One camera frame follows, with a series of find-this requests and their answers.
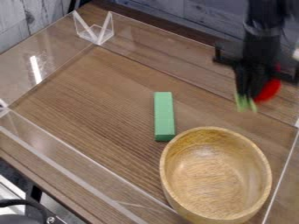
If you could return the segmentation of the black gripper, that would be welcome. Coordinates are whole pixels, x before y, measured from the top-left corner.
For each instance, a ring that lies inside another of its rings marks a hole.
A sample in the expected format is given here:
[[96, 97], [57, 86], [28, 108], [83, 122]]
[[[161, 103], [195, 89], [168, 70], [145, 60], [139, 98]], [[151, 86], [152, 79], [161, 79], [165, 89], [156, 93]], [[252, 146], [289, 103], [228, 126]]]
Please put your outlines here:
[[[240, 96], [255, 99], [272, 76], [288, 83], [299, 83], [299, 59], [295, 49], [280, 43], [280, 37], [257, 37], [245, 33], [240, 41], [217, 41], [212, 59], [235, 67], [236, 90]], [[251, 70], [241, 64], [259, 64]]]

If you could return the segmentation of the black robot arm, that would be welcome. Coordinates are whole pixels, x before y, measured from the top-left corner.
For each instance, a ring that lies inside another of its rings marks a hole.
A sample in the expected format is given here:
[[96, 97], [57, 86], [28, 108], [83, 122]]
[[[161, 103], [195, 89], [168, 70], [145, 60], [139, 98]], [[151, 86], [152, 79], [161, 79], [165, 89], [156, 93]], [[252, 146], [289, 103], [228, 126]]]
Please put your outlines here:
[[299, 0], [247, 0], [241, 42], [215, 45], [212, 60], [233, 70], [239, 104], [268, 101], [281, 81], [299, 84], [299, 48], [285, 52], [280, 41], [289, 18], [299, 22]]

